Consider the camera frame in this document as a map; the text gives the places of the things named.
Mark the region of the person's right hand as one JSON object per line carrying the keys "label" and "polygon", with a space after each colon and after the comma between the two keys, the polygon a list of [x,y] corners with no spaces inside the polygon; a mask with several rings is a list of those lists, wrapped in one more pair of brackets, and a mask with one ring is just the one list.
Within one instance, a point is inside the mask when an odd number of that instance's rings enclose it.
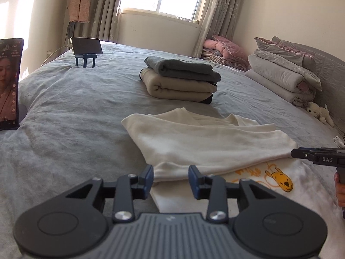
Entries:
{"label": "person's right hand", "polygon": [[345,207],[345,185],[340,183],[340,175],[336,172],[334,175],[334,185],[338,206]]}

